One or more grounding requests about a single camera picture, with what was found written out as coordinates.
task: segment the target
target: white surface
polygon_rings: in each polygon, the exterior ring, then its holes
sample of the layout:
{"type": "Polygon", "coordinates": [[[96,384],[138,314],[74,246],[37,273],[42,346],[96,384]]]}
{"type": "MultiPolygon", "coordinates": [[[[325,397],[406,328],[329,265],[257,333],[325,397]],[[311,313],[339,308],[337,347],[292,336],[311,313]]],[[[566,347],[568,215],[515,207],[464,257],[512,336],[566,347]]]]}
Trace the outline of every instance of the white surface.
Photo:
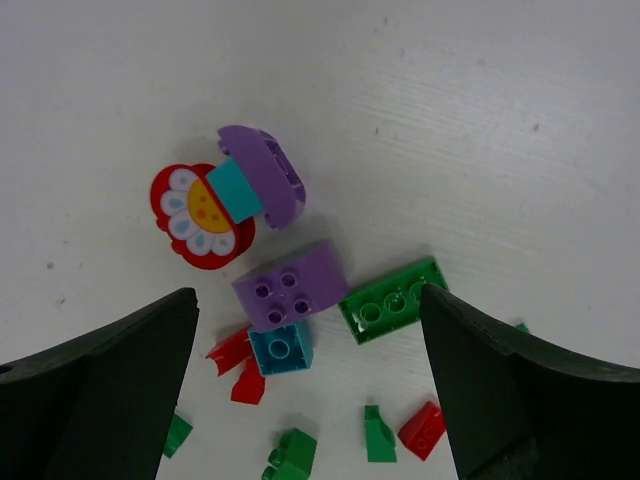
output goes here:
{"type": "Polygon", "coordinates": [[[434,393],[419,326],[357,347],[319,315],[312,369],[237,405],[238,371],[203,358],[243,322],[230,281],[323,236],[354,285],[432,251],[466,301],[640,367],[639,18],[635,0],[1,1],[0,363],[194,286],[195,430],[158,478],[259,478],[296,425],[318,435],[315,479],[454,479],[445,441],[366,462],[362,405],[397,430],[434,393]],[[308,209],[198,271],[148,187],[220,161],[236,122],[278,138],[308,209]]]}

